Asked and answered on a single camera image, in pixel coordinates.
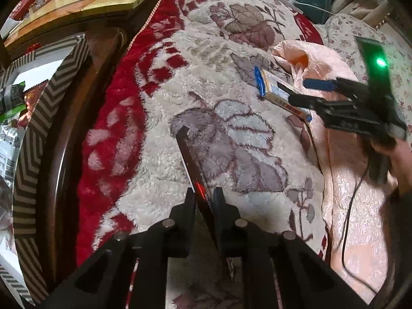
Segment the right hand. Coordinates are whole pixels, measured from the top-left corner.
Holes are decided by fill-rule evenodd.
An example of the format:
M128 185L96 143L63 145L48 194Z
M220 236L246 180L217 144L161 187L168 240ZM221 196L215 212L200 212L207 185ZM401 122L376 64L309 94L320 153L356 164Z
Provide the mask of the right hand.
M371 141L372 147L378 153L390 158L392 175L397 179L399 195L411 192L411 148L407 141L395 139L392 148L385 147L376 140Z

